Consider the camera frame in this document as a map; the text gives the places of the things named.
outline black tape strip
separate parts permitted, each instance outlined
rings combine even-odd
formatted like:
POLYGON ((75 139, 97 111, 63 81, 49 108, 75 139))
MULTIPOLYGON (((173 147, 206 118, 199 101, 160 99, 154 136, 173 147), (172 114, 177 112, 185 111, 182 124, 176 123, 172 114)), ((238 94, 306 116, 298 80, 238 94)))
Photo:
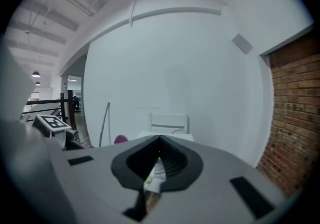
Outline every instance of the black tape strip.
POLYGON ((88 162, 88 161, 91 161, 91 160, 93 160, 92 157, 84 156, 84 157, 80 157, 80 158, 68 159, 68 162, 69 162, 69 164, 71 166, 74 166, 74 165, 82 164, 82 163, 85 163, 85 162, 88 162))
POLYGON ((230 180, 230 182, 257 219, 274 209, 246 178, 238 177, 230 180))

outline white ceiling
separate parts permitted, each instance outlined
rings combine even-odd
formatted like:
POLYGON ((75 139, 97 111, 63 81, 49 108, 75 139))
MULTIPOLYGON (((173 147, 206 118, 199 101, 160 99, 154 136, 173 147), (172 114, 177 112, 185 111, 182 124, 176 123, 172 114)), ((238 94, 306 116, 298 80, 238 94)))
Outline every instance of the white ceiling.
POLYGON ((24 0, 6 30, 8 46, 27 73, 50 76, 79 26, 113 1, 24 0))

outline wooden post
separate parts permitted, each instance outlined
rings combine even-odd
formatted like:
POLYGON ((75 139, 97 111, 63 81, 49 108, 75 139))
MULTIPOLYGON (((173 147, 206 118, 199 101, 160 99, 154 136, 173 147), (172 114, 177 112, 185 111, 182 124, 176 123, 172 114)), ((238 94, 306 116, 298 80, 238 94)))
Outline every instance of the wooden post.
POLYGON ((74 103, 73 101, 73 96, 72 96, 73 91, 68 90, 68 111, 69 111, 69 122, 70 126, 72 127, 73 130, 77 129, 76 125, 76 120, 75 120, 75 113, 74 113, 74 103))
POLYGON ((61 97, 60 97, 60 107, 61 107, 61 115, 62 115, 62 121, 64 121, 65 123, 67 122, 67 119, 66 119, 66 111, 65 111, 65 94, 64 93, 61 93, 60 94, 61 97))

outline white chair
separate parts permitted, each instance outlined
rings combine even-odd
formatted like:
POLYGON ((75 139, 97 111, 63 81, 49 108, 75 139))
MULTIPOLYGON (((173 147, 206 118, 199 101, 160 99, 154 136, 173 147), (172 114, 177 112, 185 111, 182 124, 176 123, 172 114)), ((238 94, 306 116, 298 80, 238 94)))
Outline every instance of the white chair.
POLYGON ((166 134, 187 134, 188 114, 163 115, 149 112, 149 132, 166 134))

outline floor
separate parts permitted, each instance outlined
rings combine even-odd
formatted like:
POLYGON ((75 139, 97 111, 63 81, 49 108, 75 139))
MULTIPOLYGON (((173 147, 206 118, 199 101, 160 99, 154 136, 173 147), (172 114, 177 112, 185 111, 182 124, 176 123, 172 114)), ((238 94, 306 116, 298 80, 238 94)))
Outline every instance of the floor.
POLYGON ((78 112, 74 114, 76 128, 78 131, 78 139, 81 143, 86 144, 87 146, 91 147, 91 141, 89 138, 88 130, 87 130, 87 123, 86 117, 83 115, 82 112, 78 112))

